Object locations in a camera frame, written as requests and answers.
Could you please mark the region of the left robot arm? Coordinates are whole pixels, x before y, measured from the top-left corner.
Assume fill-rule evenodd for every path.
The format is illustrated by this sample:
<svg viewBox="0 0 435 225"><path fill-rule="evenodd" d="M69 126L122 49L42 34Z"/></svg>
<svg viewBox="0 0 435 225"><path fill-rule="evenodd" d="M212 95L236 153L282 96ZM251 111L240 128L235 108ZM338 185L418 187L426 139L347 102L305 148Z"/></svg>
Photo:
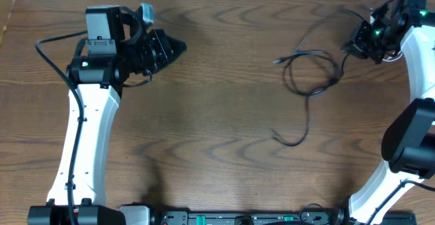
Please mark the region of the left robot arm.
<svg viewBox="0 0 435 225"><path fill-rule="evenodd" d="M159 224L158 214L133 203L106 205L105 170L111 127L132 74L150 83L186 51L186 43L154 29L154 9L90 6L70 64L59 71L69 88L69 119L56 178L29 224Z"/></svg>

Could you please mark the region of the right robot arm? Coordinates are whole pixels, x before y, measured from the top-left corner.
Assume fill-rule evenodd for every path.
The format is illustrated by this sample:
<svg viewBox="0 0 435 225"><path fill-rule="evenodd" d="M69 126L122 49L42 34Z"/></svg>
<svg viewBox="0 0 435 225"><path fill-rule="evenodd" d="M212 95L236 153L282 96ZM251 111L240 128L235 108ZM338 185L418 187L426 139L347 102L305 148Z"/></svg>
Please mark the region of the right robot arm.
<svg viewBox="0 0 435 225"><path fill-rule="evenodd" d="M410 103L382 138L382 161L339 210L336 224L381 224L389 209L414 186L434 176L434 12L427 0L389 0L371 11L342 49L377 64L401 54Z"/></svg>

